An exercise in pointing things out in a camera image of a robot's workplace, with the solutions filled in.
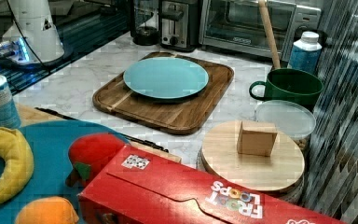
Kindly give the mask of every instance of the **green mug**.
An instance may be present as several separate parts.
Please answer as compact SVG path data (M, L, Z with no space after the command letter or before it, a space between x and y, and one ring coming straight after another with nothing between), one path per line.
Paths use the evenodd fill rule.
M264 96L252 93L255 86L265 86ZM312 110L324 87L322 81L315 75L296 69L280 68L268 73L267 81L254 82L250 95L256 100L284 100L296 103Z

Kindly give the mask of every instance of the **plate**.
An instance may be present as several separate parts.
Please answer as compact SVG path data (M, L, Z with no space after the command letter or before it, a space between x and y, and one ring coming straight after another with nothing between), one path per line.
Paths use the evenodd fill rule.
M170 57L141 60L124 72L124 82L131 90L158 99L195 94L208 80L208 73L200 65Z
M315 117L305 107L288 101L271 100L255 111L257 121L274 123L293 140L310 135L316 126Z
M71 202L83 224L77 194L83 189L78 183L72 188L65 185L65 179L72 171L68 158L69 146L79 137L92 133L112 133L128 141L119 133L100 124L79 120L58 120L38 123L20 128L34 153L34 173L14 198L0 204L0 224L14 223L20 210L27 203L50 196L61 196ZM5 162L0 158L0 175Z

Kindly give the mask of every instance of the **wall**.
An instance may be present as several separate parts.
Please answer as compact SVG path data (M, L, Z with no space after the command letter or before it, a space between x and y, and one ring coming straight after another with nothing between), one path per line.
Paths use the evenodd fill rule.
M326 46L318 65L325 84L315 107L302 205L358 223L358 0L331 0L320 28Z

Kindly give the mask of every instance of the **oven door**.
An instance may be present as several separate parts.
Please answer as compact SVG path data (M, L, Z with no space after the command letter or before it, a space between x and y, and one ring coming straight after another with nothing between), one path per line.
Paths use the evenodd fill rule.
M295 10L295 4L268 1L268 12L279 52L285 44ZM231 46L269 51L257 1L210 0L204 15L204 38L231 43Z

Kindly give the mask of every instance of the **wooden cutting board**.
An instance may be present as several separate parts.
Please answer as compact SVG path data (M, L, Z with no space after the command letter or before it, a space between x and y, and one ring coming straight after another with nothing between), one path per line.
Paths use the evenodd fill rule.
M209 75L207 86L195 95L179 100L159 100L140 95L127 87L123 73L109 81L93 95L99 110L172 134L189 134L198 130L212 113L234 77L225 65L210 63L167 52L154 52L146 58L176 57L202 66Z
M255 125L255 122L244 120L243 125ZM278 132L270 157L239 154L240 126L240 120L225 122L205 135L201 149L205 170L266 193L283 193L296 188L305 168L298 145L288 135Z
M21 127L31 125L31 124L41 123L41 122L45 122L45 121L61 120L61 118L59 118L59 117L50 115L48 113L39 111L37 109L31 108L26 105L17 104L16 107L20 114ZM130 141L130 143L134 147L137 147L137 148L139 148L143 151L147 151L149 153L153 153L153 154L163 157L165 159L168 159L171 161L176 161L176 162L182 161L182 158L175 156L171 153L167 153L167 152L164 152L164 151L161 151L158 149L154 149L152 147L145 146L145 145L142 145L137 142Z

